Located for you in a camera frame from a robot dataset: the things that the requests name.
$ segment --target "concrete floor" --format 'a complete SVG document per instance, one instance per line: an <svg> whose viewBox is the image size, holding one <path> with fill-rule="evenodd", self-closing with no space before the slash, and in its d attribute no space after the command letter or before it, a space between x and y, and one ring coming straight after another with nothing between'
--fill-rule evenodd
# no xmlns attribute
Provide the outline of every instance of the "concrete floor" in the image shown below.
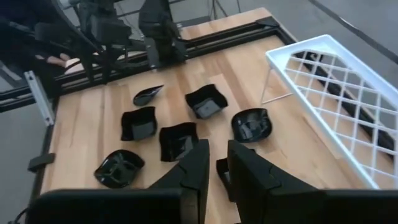
<svg viewBox="0 0 398 224"><path fill-rule="evenodd" d="M319 0L367 35L398 54L398 23L395 0ZM141 7L143 0L124 0L116 9L120 14ZM235 0L220 0L226 12L238 13ZM175 21L194 19L209 14L206 0L184 0L172 4ZM342 25L310 4L307 0L240 0L242 11L266 7L298 40L322 34L330 34L352 53L375 69L386 80L398 86L398 65L381 55L356 37ZM66 12L76 24L71 11ZM127 16L128 22L137 27L137 14ZM0 80L0 90L7 85ZM0 169L4 170L0 184L0 223L12 220L29 201L34 176L27 172L28 161L40 154L45 132L35 105L0 114Z"/></svg>

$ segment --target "white dish rack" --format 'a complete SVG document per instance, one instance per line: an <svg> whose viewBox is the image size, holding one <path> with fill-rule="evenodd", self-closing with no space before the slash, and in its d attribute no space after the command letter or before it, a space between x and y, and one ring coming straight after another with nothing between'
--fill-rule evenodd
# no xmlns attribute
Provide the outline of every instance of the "white dish rack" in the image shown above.
<svg viewBox="0 0 398 224"><path fill-rule="evenodd" d="M295 95L368 187L398 189L396 88L330 35L270 50L266 58L270 70L262 99L271 70L276 71L291 93L265 102L261 100L262 104ZM317 69L322 69L324 75L319 75ZM336 86L340 91L330 92L330 88ZM327 106L326 99L333 99L337 106ZM348 114L347 107L354 108L354 112ZM371 120L364 119L363 113ZM349 123L351 129L341 131L339 125L343 123ZM363 138L364 128L371 133L367 138ZM381 144L382 140L389 142L390 147ZM368 150L365 154L370 156L359 158L360 150ZM390 167L382 164L385 161ZM379 186L379 181L390 182L391 187Z"/></svg>

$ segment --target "wooden table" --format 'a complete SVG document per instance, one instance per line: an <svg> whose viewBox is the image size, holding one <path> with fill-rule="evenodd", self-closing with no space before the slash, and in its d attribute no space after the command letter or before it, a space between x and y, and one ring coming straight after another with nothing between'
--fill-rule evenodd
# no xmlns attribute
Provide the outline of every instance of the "wooden table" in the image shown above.
<svg viewBox="0 0 398 224"><path fill-rule="evenodd" d="M264 9L237 14L217 21L186 27L186 39L246 24L270 16ZM227 142L232 139L230 121L239 111L260 107L260 98L268 64L264 52L283 46L277 37L250 42L187 61L161 72L150 71L103 86L86 89L60 98L57 122L50 152L56 160L47 166L41 192L54 189L103 189L93 172L103 159L117 149L140 155L146 166L132 188L146 188L168 172L175 162L160 161L159 130L149 139L122 142L121 115L138 107L132 98L139 91L165 85L150 106L156 106L161 127L187 121L197 123L200 138L210 142L210 184L206 223L236 223L239 215L230 203L215 170L217 159L226 157ZM228 99L229 106L208 120L195 119L184 95L214 83ZM270 80L267 98L287 93L276 77ZM336 106L335 101L326 104ZM331 147L294 96L266 105L274 130L271 136L247 146L262 157L307 183L321 189L363 188L348 163ZM343 123L343 130L350 125Z"/></svg>

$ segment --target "black aluminum frame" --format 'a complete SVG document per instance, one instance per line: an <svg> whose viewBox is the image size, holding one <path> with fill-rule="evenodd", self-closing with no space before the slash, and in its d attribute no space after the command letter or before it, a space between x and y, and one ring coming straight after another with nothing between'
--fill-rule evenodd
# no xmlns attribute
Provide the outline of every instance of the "black aluminum frame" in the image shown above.
<svg viewBox="0 0 398 224"><path fill-rule="evenodd" d="M285 45L293 44L295 43L295 40L286 33L286 31L273 19L273 17L267 17L263 19L259 19L255 22L245 24L242 26L237 26L231 29L226 29L220 32L216 32L213 34L209 35L204 35L202 37L194 38L191 39L187 43L187 50L188 50L188 58L195 58L199 57L205 54L210 54L213 52L217 52L219 50L227 49L230 47L234 47L237 45L245 44L251 41L263 39L266 37L271 37L276 35ZM128 75L123 74L123 73L117 73L113 72L109 78L108 81L115 81L119 80L121 78L125 78L131 75L135 75L138 73L146 72L150 70L149 63L147 61L147 54L142 53L139 55L135 55L132 57L129 57L129 62L134 62L138 63L140 66L136 68L134 73L130 73ZM305 65L307 69L311 70L312 66L306 64ZM61 75L56 78L56 82L60 82L62 85L74 82L72 85L69 85L65 88L62 88L61 93L59 96L56 97L53 101L53 107L57 108L58 105L58 99L62 95L66 95L69 93L73 93L76 91L84 90L86 88L91 88L93 86L97 85L102 85L104 84L103 82L103 77L100 74L101 73L101 67L96 67L94 69L95 74L95 80L93 83L90 83L85 75L84 71L81 72L75 72L73 74L69 75ZM322 77L327 77L328 74L321 68L317 68L316 75L322 76ZM331 85L329 83L328 85L328 91L332 94L339 95L341 91L341 87L339 85ZM13 97L21 93L28 94L29 88L20 88L18 90L10 91L7 93L8 97ZM345 94L344 97L352 99L349 95ZM19 105L23 105L24 103L30 103L30 100L33 100L32 98L27 98L22 102L19 102ZM344 105L343 108L351 115L355 116L355 107L352 107L350 105ZM372 116L367 114L365 110L362 108L360 109L360 119L371 122L373 123L374 120L372 119ZM371 137L373 135L373 129L367 126L362 126L364 131L367 132L367 134ZM44 145L42 148L42 154L46 154L49 152L50 149L50 143L51 143L51 138L52 138L52 132L53 132L53 126L50 126L47 128L46 135L44 137ZM386 147L389 149L394 148L394 141L388 135L387 133L379 133L379 145L382 147ZM40 195L40 191L42 188L42 181L44 177L44 168L40 169L36 173L35 177L35 182L34 182L34 187L32 189L32 195L31 195L31 200L35 199L38 195Z"/></svg>

